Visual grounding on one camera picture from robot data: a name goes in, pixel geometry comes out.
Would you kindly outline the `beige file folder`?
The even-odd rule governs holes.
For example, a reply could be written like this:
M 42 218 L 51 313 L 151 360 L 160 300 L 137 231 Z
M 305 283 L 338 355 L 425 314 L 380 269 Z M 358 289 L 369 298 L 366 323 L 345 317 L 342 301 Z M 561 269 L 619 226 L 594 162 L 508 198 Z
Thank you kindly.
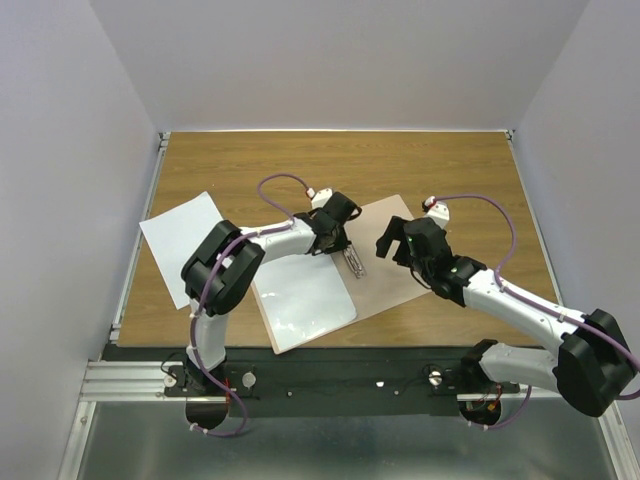
M 391 343 L 391 335 L 382 327 L 375 326 L 373 317 L 386 311 L 396 313 L 400 305 L 428 292 L 411 277 L 407 268 L 392 260 L 397 243 L 392 244 L 386 258 L 378 258 L 375 254 L 375 242 L 384 233 L 392 216 L 406 220 L 413 218 L 398 194 L 363 206 L 361 215 L 346 225 L 348 238 L 364 264 L 367 275 L 356 278 L 342 253 L 329 257 L 333 259 L 356 307 L 356 319 L 302 346 L 322 343 L 325 339 L 329 340 L 331 346 L 387 346 Z

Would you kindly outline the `white paper sheet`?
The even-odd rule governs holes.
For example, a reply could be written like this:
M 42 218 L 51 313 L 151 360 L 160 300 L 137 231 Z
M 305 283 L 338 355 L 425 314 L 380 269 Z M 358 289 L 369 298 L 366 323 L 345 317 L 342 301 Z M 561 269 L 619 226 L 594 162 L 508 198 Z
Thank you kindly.
M 208 192 L 140 223 L 143 236 L 177 310 L 189 304 L 181 271 L 213 227 L 222 220 Z
M 282 354 L 356 319 L 331 257 L 292 255 L 262 264 L 253 291 L 272 349 Z

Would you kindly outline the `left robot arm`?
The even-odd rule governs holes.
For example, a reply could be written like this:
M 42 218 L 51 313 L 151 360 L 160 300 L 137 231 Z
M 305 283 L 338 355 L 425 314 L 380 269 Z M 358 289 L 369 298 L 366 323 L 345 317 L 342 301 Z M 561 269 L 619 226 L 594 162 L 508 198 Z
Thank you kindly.
M 225 337 L 232 310 L 256 289 L 283 350 L 295 348 L 356 318 L 356 307 L 332 259 L 351 242 L 345 226 L 362 212 L 325 189 L 308 212 L 261 227 L 218 222 L 181 271 L 191 305 L 187 382 L 201 395 L 222 383 Z

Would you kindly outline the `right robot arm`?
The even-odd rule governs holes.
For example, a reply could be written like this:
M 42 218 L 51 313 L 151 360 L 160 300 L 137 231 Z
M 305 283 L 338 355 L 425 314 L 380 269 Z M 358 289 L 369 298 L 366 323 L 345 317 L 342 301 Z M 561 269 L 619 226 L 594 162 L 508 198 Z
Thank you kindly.
M 393 261 L 436 296 L 496 317 L 537 341 L 535 348 L 479 342 L 461 362 L 467 389 L 525 384 L 555 392 L 591 417 L 624 399 L 639 361 L 611 314 L 564 308 L 502 280 L 475 259 L 453 254 L 445 230 L 429 217 L 392 217 L 376 242 L 377 256 L 388 256 L 393 243 L 398 245 Z

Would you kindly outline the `metal folder clip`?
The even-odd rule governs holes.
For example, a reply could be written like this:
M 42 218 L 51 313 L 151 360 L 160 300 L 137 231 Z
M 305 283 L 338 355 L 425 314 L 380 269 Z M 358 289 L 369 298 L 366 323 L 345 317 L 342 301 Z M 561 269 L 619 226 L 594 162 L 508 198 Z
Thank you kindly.
M 354 276 L 358 279 L 361 279 L 367 275 L 364 264 L 362 263 L 355 247 L 352 244 L 349 244 L 343 251 L 343 257 L 352 271 Z

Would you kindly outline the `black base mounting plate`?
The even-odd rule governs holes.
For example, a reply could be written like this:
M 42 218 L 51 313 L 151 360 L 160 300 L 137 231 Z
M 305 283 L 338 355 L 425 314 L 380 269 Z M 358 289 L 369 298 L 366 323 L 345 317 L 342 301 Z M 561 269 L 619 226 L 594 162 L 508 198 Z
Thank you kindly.
M 187 400 L 187 417 L 347 417 L 469 413 L 489 423 L 513 384 L 475 379 L 463 347 L 230 347 L 205 376 L 186 357 L 165 374 L 164 393 Z

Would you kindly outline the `left aluminium frame rail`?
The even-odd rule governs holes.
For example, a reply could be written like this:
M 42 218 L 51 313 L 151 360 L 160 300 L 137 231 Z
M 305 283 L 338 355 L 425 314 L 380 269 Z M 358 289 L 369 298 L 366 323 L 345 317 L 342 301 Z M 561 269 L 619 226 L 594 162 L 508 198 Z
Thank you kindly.
M 89 362 L 79 399 L 85 402 L 188 402 L 224 404 L 222 397 L 176 397 L 165 394 L 160 361 Z

